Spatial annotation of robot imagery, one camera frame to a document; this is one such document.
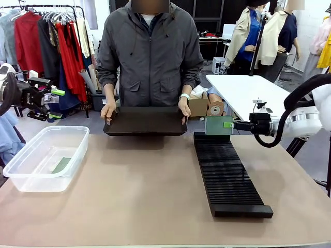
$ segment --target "beige table surface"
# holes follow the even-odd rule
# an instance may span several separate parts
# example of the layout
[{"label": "beige table surface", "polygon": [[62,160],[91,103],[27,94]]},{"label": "beige table surface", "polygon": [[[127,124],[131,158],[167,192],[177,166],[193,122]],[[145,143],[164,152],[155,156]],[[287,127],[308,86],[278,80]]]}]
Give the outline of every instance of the beige table surface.
[{"label": "beige table surface", "polygon": [[212,217],[191,137],[90,135],[63,193],[0,189],[0,244],[9,246],[263,247],[331,241],[331,200],[278,146],[232,143],[271,220]]}]

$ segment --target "blue shirt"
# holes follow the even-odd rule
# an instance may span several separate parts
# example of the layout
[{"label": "blue shirt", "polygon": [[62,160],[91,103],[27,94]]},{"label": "blue shirt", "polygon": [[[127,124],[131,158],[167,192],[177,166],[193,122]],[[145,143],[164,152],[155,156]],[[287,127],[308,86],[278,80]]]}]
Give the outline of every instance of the blue shirt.
[{"label": "blue shirt", "polygon": [[253,52],[246,52],[245,47],[248,45],[256,45],[258,41],[259,32],[261,30],[260,22],[257,20],[257,13],[255,10],[250,10],[250,30],[245,44],[240,48],[236,58],[253,60]]},{"label": "blue shirt", "polygon": [[0,116],[0,158],[5,164],[24,146],[13,128],[16,124],[17,119],[10,112]]}]

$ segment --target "green card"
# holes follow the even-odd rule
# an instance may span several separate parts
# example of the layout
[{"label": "green card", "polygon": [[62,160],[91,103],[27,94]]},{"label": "green card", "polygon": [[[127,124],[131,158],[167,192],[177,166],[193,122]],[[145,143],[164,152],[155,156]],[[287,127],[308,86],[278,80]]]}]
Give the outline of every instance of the green card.
[{"label": "green card", "polygon": [[232,128],[230,124],[233,121],[232,116],[207,116],[206,117],[206,135],[231,135]]},{"label": "green card", "polygon": [[59,164],[53,170],[52,174],[56,174],[56,173],[63,171],[63,169],[67,166],[69,161],[70,161],[69,158],[62,158],[61,161],[59,162]]}]

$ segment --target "gray garment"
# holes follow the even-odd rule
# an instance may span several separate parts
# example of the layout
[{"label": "gray garment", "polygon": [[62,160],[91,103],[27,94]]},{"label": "gray garment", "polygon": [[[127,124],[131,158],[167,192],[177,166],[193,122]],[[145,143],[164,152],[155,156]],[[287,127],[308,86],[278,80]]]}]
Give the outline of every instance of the gray garment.
[{"label": "gray garment", "polygon": [[115,85],[121,106],[176,106],[184,85],[200,84],[203,58],[194,20],[171,4],[151,37],[131,2],[106,20],[98,55],[100,83]]},{"label": "gray garment", "polygon": [[14,38],[14,23],[11,20],[13,17],[20,13],[19,10],[12,9],[5,16],[0,18],[0,28],[3,30],[4,35],[0,35],[0,51],[4,53],[0,56],[2,60],[6,60],[11,65],[17,65],[15,38]]},{"label": "gray garment", "polygon": [[315,55],[312,53],[309,54],[305,71],[304,74],[302,75],[304,82],[310,79],[311,77],[321,74],[323,72],[323,69],[317,68],[317,64],[319,60],[320,60],[319,55]]}]

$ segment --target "black shelf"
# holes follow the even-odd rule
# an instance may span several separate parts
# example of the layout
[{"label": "black shelf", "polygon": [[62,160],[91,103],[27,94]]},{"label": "black shelf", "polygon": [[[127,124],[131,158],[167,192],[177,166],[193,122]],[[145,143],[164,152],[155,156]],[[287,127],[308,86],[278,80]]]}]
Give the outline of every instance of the black shelf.
[{"label": "black shelf", "polygon": [[272,218],[271,207],[264,205],[230,136],[194,133],[194,145],[213,216]]}]

